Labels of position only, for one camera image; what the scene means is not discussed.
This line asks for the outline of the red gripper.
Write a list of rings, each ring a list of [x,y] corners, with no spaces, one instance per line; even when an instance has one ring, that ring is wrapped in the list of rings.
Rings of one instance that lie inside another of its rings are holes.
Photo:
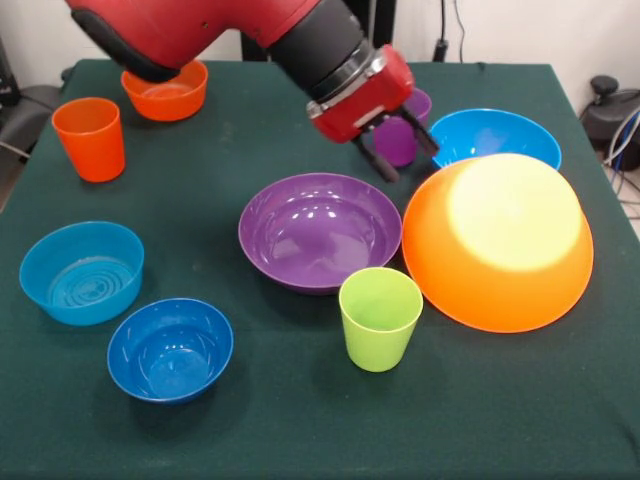
[[[311,100],[306,113],[313,125],[335,143],[352,141],[368,164],[387,183],[400,179],[399,172],[382,156],[371,150],[360,135],[366,125],[384,114],[398,110],[424,152],[434,158],[440,151],[436,139],[405,106],[415,85],[404,57],[390,44],[377,49],[364,71],[342,92],[328,100]]]

